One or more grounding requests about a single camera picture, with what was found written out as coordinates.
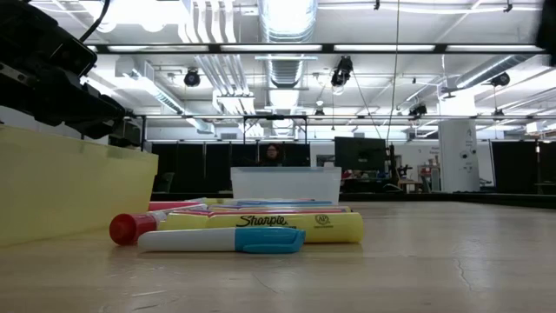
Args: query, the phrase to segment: black monitor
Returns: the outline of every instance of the black monitor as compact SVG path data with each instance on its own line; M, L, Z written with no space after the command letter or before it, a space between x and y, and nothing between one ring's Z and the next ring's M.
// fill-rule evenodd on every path
M372 138L336 137L335 165L342 170L384 171L387 159L386 140Z

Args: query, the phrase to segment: woman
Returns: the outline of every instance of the woman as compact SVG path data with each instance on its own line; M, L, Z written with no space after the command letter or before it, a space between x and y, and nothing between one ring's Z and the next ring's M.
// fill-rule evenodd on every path
M282 166L280 148L271 143L267 148L267 154L261 160L261 166Z

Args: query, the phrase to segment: white pillar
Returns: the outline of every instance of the white pillar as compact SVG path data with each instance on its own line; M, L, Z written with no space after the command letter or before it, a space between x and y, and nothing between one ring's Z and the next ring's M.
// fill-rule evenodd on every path
M461 91L439 102L441 115L476 115L473 94ZM440 177L442 191L479 191L477 130L474 120L439 122Z

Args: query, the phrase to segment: blue marker cap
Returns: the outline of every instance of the blue marker cap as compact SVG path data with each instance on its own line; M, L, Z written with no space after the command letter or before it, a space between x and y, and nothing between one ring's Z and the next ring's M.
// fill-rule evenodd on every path
M305 242L305 230L249 227L235 230L235 250L247 253L294 253Z

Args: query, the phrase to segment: white storage box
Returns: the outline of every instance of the white storage box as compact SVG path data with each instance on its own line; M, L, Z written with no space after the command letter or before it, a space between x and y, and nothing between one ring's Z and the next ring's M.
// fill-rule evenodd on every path
M245 167L232 168L235 199L310 198L338 203L341 168Z

